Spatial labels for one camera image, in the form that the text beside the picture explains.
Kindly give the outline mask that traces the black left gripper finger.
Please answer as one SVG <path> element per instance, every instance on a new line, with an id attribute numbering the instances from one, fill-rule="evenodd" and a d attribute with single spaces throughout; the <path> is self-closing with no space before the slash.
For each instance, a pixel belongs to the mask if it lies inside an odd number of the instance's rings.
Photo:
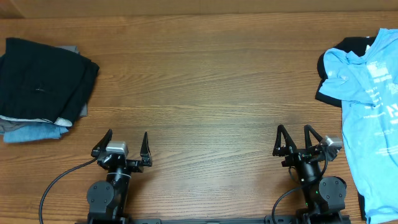
<path id="1" fill-rule="evenodd" d="M 104 137 L 92 149 L 91 157 L 98 157 L 103 151 L 106 150 L 106 146 L 111 141 L 112 135 L 113 135 L 112 129 L 108 129 Z"/>
<path id="2" fill-rule="evenodd" d="M 150 153 L 149 149 L 149 138 L 148 138 L 148 133 L 144 133 L 144 137 L 142 140 L 142 146 L 140 150 L 140 156 L 144 161 L 151 161 L 152 160 L 152 155 Z"/>

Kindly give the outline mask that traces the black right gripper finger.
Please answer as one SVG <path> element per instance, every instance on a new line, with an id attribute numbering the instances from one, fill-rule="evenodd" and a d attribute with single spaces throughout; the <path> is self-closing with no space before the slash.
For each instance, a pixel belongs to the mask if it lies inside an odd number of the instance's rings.
<path id="1" fill-rule="evenodd" d="M 316 145 L 312 145 L 311 137 L 312 135 L 318 143 Z M 318 134 L 309 124 L 304 126 L 304 137 L 305 137 L 305 148 L 306 149 L 315 149 L 319 146 L 321 141 L 323 140 L 323 137 Z"/>
<path id="2" fill-rule="evenodd" d="M 272 152 L 273 156 L 288 156 L 295 153 L 297 147 L 293 142 L 292 138 L 288 134 L 283 124 L 277 127 L 277 136 L 274 144 L 274 149 Z"/>

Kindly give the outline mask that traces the black shorts with mesh lining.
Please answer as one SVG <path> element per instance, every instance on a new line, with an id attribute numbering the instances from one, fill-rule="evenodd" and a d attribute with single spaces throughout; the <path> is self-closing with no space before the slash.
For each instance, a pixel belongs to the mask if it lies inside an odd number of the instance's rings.
<path id="1" fill-rule="evenodd" d="M 70 127 L 98 71 L 96 63 L 71 50 L 9 37 L 1 57 L 1 117 Z"/>

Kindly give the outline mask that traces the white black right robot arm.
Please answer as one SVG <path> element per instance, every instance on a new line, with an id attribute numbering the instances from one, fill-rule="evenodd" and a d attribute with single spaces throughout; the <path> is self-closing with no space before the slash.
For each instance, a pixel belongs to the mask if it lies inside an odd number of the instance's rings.
<path id="1" fill-rule="evenodd" d="M 321 136 L 309 124 L 304 126 L 305 147 L 299 149 L 284 125 L 277 127 L 273 156 L 283 157 L 283 167 L 289 169 L 290 178 L 298 187 L 281 195 L 273 205 L 269 223 L 350 223 L 349 216 L 343 216 L 345 209 L 346 182 L 337 176 L 325 176 L 328 164 L 334 161 L 343 147 L 339 137 Z M 305 208 L 294 215 L 276 215 L 278 204 L 293 192 L 301 191 Z"/>

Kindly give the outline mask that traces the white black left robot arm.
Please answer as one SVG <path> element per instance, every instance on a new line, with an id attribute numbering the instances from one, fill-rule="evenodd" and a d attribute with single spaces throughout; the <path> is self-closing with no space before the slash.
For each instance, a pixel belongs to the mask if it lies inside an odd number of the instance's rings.
<path id="1" fill-rule="evenodd" d="M 89 203 L 88 223 L 130 223 L 124 212 L 132 173 L 142 173 L 152 166 L 147 133 L 144 134 L 140 159 L 128 159 L 128 146 L 124 141 L 113 141 L 113 131 L 108 130 L 92 149 L 91 156 L 107 171 L 105 180 L 90 186 L 86 199 Z"/>

